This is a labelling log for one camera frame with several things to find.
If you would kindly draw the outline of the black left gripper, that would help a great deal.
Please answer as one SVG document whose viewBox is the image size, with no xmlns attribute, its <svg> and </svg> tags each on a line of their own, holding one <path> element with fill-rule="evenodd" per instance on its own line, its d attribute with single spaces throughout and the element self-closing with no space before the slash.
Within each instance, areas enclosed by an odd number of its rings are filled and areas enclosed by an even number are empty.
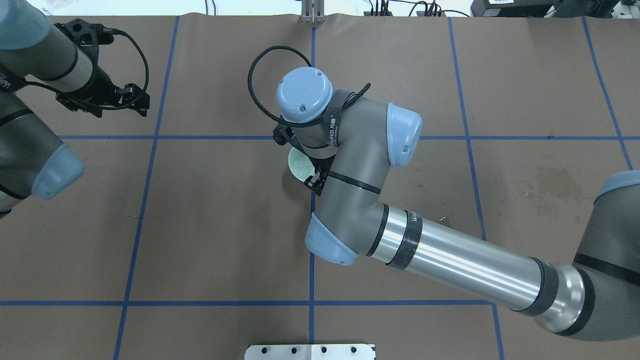
<svg viewBox="0 0 640 360">
<path fill-rule="evenodd" d="M 102 23 L 89 23 L 74 19 L 67 23 L 55 23 L 55 27 L 77 46 L 78 55 L 87 56 L 90 63 L 90 76 L 79 89 L 64 91 L 61 85 L 55 85 L 55 100 L 72 112 L 85 112 L 96 118 L 102 118 L 103 111 L 130 109 L 140 116 L 147 117 L 150 107 L 149 64 L 140 46 L 134 38 L 117 28 L 106 27 Z M 118 87 L 109 75 L 98 65 L 99 48 L 114 43 L 115 36 L 128 39 L 139 53 L 144 64 L 145 82 L 143 87 L 128 83 Z"/>
</svg>

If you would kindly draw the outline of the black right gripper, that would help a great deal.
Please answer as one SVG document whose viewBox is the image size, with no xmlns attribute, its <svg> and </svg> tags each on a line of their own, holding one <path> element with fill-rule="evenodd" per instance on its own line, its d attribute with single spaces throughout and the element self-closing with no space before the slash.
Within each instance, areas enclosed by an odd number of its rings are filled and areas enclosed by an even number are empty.
<svg viewBox="0 0 640 360">
<path fill-rule="evenodd" d="M 285 125 L 277 125 L 274 128 L 272 139 L 274 139 L 279 146 L 286 144 L 291 145 L 291 148 L 296 148 L 310 158 L 316 173 L 309 175 L 306 178 L 306 182 L 301 183 L 316 196 L 321 196 L 337 153 L 335 148 L 329 145 L 323 145 L 318 148 L 306 146 L 298 140 L 292 127 Z"/>
</svg>

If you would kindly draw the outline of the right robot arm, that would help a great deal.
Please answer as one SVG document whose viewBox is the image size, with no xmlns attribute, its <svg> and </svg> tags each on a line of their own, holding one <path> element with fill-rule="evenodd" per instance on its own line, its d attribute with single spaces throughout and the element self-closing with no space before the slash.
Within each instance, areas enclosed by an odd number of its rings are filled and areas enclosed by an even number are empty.
<svg viewBox="0 0 640 360">
<path fill-rule="evenodd" d="M 278 84 L 278 121 L 317 167 L 320 185 L 305 244 L 339 265 L 359 256 L 384 262 L 533 318 L 582 341 L 639 335 L 639 171 L 614 174 L 594 199 L 571 264 L 526 257 L 380 202 L 391 167 L 406 167 L 423 121 L 391 103 L 334 89 L 315 67 Z"/>
</svg>

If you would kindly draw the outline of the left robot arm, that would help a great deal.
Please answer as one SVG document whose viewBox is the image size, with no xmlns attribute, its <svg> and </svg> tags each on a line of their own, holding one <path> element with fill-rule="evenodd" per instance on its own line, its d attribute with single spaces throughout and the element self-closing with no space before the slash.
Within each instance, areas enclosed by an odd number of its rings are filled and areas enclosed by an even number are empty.
<svg viewBox="0 0 640 360">
<path fill-rule="evenodd" d="M 114 84 L 99 64 L 99 50 L 125 30 L 76 18 L 51 22 L 26 0 L 0 3 L 0 212 L 11 214 L 25 199 L 48 200 L 86 171 L 83 160 L 39 117 L 25 100 L 29 88 L 50 92 L 71 112 L 101 118 L 105 112 L 133 110 L 145 117 L 150 70 L 144 84 Z"/>
</svg>

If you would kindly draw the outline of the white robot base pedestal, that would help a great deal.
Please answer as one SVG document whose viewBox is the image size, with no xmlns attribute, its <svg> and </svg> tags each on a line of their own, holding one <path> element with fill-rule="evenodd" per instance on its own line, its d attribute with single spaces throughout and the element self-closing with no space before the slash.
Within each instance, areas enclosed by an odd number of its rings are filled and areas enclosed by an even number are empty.
<svg viewBox="0 0 640 360">
<path fill-rule="evenodd" d="M 374 344 L 261 344 L 249 346 L 245 360 L 376 360 Z"/>
</svg>

